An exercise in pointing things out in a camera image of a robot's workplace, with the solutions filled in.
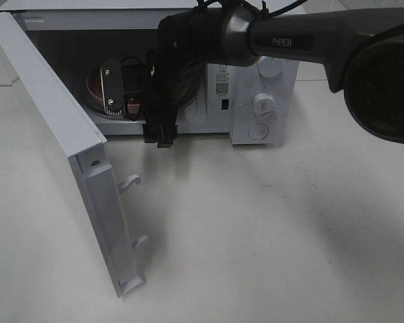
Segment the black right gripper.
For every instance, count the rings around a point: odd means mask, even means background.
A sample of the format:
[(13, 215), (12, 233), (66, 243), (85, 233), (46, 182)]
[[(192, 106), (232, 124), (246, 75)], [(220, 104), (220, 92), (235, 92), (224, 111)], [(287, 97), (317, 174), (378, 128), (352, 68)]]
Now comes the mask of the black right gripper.
[[(150, 50), (145, 60), (127, 57), (121, 61), (123, 74), (124, 116), (136, 121), (145, 120), (143, 140), (157, 143), (158, 148), (171, 148), (178, 135), (176, 119), (178, 101), (184, 94), (178, 88), (189, 58), (182, 53)], [(138, 99), (138, 114), (128, 114), (128, 98)]]

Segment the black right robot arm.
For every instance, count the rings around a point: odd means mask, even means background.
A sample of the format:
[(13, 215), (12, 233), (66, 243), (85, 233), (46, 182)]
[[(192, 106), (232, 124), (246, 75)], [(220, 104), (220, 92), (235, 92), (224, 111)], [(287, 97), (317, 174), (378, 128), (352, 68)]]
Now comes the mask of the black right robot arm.
[(404, 7), (292, 14), (247, 1), (200, 1), (164, 17), (141, 81), (143, 138), (170, 147), (184, 86), (205, 63), (247, 67), (261, 57), (317, 63), (370, 134), (404, 144)]

